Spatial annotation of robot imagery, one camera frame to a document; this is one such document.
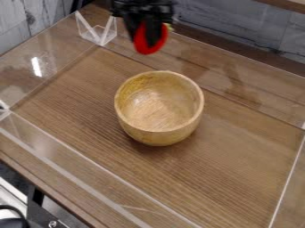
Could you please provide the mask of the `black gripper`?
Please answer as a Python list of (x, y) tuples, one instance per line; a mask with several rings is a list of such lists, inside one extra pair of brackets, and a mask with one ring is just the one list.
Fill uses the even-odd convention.
[(141, 19), (148, 16), (148, 47), (161, 44), (162, 21), (173, 22), (174, 4), (174, 0), (110, 0), (110, 11), (116, 17), (124, 18), (130, 40), (134, 40)]

